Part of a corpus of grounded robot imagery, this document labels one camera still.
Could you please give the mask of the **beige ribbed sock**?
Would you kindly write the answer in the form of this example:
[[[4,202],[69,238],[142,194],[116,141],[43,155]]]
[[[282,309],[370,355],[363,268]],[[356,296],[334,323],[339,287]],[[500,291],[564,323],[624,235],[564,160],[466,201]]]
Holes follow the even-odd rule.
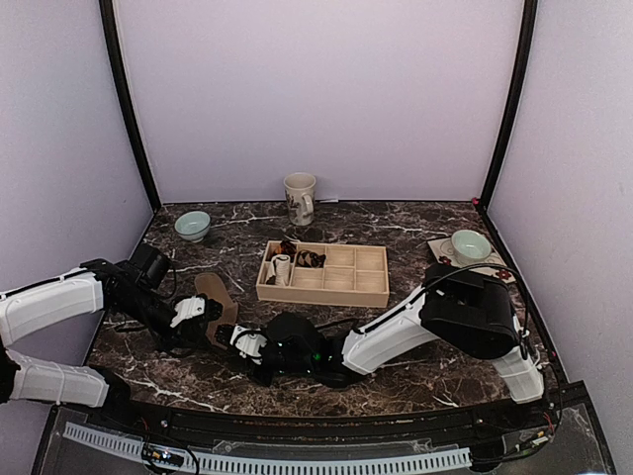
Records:
[[[222,278],[213,272],[198,274],[194,279],[198,294],[204,295],[211,305],[211,321],[206,336],[211,345],[227,350],[236,322],[238,304],[229,295]]]

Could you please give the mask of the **wooden compartment tray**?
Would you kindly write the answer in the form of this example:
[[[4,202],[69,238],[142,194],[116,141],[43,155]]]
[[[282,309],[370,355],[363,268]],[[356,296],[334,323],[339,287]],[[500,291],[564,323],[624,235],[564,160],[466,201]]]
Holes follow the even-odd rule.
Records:
[[[260,264],[256,292],[261,301],[323,306],[385,308],[390,298],[387,249],[383,246],[297,242],[297,252],[325,254],[324,268],[301,268],[290,255],[287,287],[267,285],[265,278],[281,240],[270,240]]]

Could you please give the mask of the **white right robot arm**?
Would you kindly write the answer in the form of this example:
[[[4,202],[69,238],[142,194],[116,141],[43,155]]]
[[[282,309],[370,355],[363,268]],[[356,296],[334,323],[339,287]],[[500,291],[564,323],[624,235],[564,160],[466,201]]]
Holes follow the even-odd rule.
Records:
[[[282,313],[255,335],[235,336],[232,343],[263,385],[276,374],[294,374],[345,388],[416,347],[442,340],[492,364],[512,399],[505,421],[525,429],[541,416],[545,392],[528,339],[501,280],[478,273],[475,265],[434,264],[400,304],[345,335],[327,337],[309,320]]]

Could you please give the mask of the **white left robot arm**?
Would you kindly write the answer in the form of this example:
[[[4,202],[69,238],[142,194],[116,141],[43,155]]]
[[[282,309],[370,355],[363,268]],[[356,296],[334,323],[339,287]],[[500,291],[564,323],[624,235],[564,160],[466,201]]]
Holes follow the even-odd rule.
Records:
[[[34,400],[100,408],[118,431],[139,423],[138,407],[123,395],[126,384],[106,369],[72,366],[21,354],[18,340],[79,316],[114,309],[149,332],[157,349],[187,357],[208,341],[208,327],[223,314],[221,303],[198,294],[169,303],[157,290],[174,269],[157,248],[143,244],[132,257],[103,258],[1,295],[1,401]]]

